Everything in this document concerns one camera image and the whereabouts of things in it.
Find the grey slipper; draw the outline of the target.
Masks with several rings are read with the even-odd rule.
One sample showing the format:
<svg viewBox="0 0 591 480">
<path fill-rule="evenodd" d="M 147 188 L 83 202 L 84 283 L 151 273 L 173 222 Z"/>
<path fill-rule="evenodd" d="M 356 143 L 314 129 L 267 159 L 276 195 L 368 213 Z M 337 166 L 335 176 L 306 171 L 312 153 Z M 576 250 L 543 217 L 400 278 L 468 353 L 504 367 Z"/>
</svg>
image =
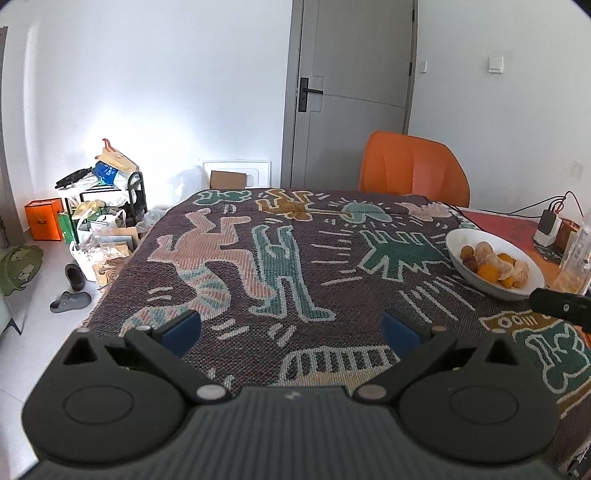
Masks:
<svg viewBox="0 0 591 480">
<path fill-rule="evenodd" d="M 54 314 L 65 313 L 74 310 L 83 310 L 92 302 L 91 295 L 86 291 L 64 291 L 61 296 L 50 303 L 49 309 Z"/>
</svg>

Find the dark brown fruit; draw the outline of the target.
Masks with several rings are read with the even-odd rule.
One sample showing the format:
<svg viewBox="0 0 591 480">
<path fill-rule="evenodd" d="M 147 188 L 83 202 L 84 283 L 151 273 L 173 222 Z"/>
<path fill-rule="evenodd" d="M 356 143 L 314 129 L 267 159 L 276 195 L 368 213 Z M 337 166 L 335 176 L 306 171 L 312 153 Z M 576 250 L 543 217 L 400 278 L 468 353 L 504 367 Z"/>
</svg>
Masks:
<svg viewBox="0 0 591 480">
<path fill-rule="evenodd" d="M 467 257 L 463 260 L 463 264 L 466 268 L 468 268 L 473 273 L 478 272 L 478 263 L 474 256 Z"/>
</svg>

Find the orange red mat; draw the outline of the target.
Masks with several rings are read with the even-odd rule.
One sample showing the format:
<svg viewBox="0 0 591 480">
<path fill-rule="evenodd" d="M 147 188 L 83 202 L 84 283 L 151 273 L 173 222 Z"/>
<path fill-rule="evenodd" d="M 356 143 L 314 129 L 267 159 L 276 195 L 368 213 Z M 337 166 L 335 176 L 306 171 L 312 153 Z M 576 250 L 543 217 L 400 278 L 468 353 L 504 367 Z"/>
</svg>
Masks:
<svg viewBox="0 0 591 480">
<path fill-rule="evenodd" d="M 486 212 L 465 211 L 463 215 L 479 227 L 477 230 L 498 236 L 522 250 L 538 265 L 546 283 L 557 276 L 558 268 L 544 260 L 534 248 L 533 234 L 537 229 L 535 222 Z M 572 332 L 576 335 L 576 348 L 590 348 L 589 333 L 570 322 L 565 323 L 561 319 L 533 312 L 528 299 L 513 302 L 499 300 L 478 291 L 466 280 L 465 282 L 476 291 L 476 305 L 458 328 L 464 334 L 481 338 L 485 332 L 495 329 L 504 329 L 513 336 L 551 330 L 550 340 L 560 343 Z"/>
</svg>

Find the yellow plum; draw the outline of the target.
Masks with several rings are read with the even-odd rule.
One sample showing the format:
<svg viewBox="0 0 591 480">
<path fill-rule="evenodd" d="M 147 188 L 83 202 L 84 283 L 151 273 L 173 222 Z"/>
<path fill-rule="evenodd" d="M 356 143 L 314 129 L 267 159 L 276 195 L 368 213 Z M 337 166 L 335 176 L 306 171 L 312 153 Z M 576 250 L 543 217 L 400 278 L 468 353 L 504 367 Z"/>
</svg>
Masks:
<svg viewBox="0 0 591 480">
<path fill-rule="evenodd" d="M 462 260 L 466 260 L 474 256 L 474 248 L 470 245 L 465 245 L 461 251 L 460 256 Z"/>
</svg>

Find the white plate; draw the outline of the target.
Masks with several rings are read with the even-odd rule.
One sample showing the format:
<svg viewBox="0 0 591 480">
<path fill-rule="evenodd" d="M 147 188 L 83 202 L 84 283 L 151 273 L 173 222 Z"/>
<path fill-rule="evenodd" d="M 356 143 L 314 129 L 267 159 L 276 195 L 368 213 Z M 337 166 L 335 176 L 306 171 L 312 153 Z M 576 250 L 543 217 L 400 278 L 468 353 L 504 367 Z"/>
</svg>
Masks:
<svg viewBox="0 0 591 480">
<path fill-rule="evenodd" d="M 456 229 L 447 234 L 445 244 L 460 275 L 489 296 L 522 301 L 546 286 L 538 265 L 498 236 L 476 229 Z"/>
</svg>

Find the patterned woven blanket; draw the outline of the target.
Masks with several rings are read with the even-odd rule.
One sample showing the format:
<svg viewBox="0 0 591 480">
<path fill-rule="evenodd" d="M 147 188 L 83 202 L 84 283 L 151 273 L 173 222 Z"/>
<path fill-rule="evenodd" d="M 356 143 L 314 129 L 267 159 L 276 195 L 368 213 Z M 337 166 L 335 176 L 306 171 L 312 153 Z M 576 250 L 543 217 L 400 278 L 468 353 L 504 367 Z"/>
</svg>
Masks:
<svg viewBox="0 0 591 480">
<path fill-rule="evenodd" d="M 168 210 L 88 318 L 102 336 L 202 321 L 185 359 L 230 390 L 355 388 L 397 360 L 386 309 L 463 339 L 493 329 L 525 351 L 557 401 L 548 460 L 590 462 L 590 350 L 576 329 L 524 301 L 480 292 L 456 270 L 446 235 L 469 221 L 422 196 L 283 188 L 204 190 Z"/>
</svg>

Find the paper bag on cart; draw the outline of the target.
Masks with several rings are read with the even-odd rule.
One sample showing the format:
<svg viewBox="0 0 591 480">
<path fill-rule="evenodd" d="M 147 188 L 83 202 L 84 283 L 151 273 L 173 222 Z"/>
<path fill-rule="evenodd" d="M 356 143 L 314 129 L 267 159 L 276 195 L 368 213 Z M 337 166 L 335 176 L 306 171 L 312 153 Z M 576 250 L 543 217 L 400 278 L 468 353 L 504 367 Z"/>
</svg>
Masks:
<svg viewBox="0 0 591 480">
<path fill-rule="evenodd" d="M 127 156 L 116 150 L 107 138 L 103 138 L 102 142 L 102 153 L 95 157 L 97 161 L 105 163 L 123 173 L 134 173 L 139 170 L 139 167 Z"/>
</svg>

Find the charger power block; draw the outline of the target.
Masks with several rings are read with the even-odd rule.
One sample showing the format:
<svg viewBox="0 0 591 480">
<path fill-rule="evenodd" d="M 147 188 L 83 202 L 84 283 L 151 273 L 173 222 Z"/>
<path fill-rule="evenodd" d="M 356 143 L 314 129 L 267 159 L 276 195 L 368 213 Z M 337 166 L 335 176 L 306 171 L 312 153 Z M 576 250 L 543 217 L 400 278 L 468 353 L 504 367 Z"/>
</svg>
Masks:
<svg viewBox="0 0 591 480">
<path fill-rule="evenodd" d="M 533 241 L 543 247 L 553 245 L 561 224 L 561 218 L 553 210 L 545 209 L 540 217 Z"/>
</svg>

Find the peeled pomelo piece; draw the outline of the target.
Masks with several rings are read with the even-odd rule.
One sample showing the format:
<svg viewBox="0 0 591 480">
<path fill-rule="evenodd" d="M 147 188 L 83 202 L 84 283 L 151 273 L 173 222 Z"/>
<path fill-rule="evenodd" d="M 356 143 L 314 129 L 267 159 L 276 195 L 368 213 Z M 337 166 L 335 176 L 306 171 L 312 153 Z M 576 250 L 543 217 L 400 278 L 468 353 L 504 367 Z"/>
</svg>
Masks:
<svg viewBox="0 0 591 480">
<path fill-rule="evenodd" d="M 529 279 L 529 264 L 524 260 L 516 260 L 508 277 L 511 288 L 523 288 Z"/>
<path fill-rule="evenodd" d="M 474 255 L 478 263 L 478 267 L 485 263 L 496 265 L 500 271 L 510 269 L 513 265 L 500 260 L 497 257 L 493 247 L 486 241 L 479 242 L 474 248 Z"/>
</svg>

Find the orange gold box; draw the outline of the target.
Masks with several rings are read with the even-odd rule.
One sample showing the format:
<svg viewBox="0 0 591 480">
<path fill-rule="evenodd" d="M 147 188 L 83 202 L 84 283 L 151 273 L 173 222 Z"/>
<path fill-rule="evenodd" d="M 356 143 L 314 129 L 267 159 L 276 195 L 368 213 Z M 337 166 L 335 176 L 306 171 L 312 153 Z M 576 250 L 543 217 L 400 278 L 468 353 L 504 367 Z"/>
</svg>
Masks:
<svg viewBox="0 0 591 480">
<path fill-rule="evenodd" d="M 576 233 L 578 230 L 579 225 L 576 222 L 569 219 L 563 219 L 555 240 L 556 248 L 564 252 L 567 248 L 571 234 Z"/>
</svg>

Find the large orange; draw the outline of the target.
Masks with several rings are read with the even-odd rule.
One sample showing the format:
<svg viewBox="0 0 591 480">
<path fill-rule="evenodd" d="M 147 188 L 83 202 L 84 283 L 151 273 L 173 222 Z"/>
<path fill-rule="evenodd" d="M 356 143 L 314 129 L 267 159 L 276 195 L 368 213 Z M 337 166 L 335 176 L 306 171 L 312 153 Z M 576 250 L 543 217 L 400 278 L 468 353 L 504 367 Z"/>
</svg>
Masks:
<svg viewBox="0 0 591 480">
<path fill-rule="evenodd" d="M 491 263 L 485 263 L 478 267 L 477 275 L 489 283 L 496 284 L 500 280 L 499 268 Z"/>
</svg>

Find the medium orange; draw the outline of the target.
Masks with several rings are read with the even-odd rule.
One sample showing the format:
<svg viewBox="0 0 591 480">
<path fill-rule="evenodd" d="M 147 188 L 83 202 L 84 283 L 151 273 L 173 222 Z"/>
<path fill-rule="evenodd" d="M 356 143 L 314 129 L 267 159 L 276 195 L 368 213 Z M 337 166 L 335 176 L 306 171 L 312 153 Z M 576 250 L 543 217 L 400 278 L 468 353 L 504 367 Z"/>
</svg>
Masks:
<svg viewBox="0 0 591 480">
<path fill-rule="evenodd" d="M 511 257 L 510 255 L 508 255 L 508 254 L 506 254 L 506 253 L 499 253 L 499 254 L 497 255 L 497 257 L 498 257 L 500 260 L 502 260 L 502 261 L 504 261 L 504 262 L 507 262 L 507 263 L 509 263 L 509 264 L 511 264 L 511 265 L 514 265 L 514 264 L 515 264 L 515 262 L 516 262 L 516 260 L 515 260 L 513 257 Z"/>
</svg>

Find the black shoe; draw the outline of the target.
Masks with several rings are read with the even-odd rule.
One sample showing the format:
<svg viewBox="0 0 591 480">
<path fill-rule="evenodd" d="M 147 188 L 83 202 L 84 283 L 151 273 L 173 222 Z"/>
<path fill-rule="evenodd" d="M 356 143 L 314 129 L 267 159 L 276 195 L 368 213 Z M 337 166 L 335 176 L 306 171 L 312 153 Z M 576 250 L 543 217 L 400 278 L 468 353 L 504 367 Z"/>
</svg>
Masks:
<svg viewBox="0 0 591 480">
<path fill-rule="evenodd" d="M 64 267 L 65 276 L 71 286 L 71 288 L 78 292 L 81 291 L 86 283 L 85 276 L 81 268 L 75 263 L 68 263 Z"/>
</svg>

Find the small tangerine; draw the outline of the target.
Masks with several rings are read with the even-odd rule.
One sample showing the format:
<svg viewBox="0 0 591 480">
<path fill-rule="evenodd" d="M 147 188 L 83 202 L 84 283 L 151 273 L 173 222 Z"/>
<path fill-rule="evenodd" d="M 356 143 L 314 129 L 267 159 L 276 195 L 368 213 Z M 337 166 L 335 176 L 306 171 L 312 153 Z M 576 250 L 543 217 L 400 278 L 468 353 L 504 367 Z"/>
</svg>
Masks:
<svg viewBox="0 0 591 480">
<path fill-rule="evenodd" d="M 514 282 L 515 282 L 515 279 L 512 276 L 509 276 L 509 277 L 500 281 L 501 285 L 507 289 L 512 288 L 514 285 Z"/>
</svg>

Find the clear plastic bottle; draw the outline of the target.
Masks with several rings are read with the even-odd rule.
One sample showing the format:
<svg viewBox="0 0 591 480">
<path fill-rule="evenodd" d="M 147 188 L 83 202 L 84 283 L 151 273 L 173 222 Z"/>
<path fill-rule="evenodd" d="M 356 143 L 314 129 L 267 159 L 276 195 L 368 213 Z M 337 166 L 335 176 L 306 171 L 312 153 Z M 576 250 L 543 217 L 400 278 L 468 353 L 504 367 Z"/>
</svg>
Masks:
<svg viewBox="0 0 591 480">
<path fill-rule="evenodd" d="M 570 248 L 565 252 L 551 289 L 585 295 L 590 287 L 590 219 L 579 228 Z"/>
</svg>

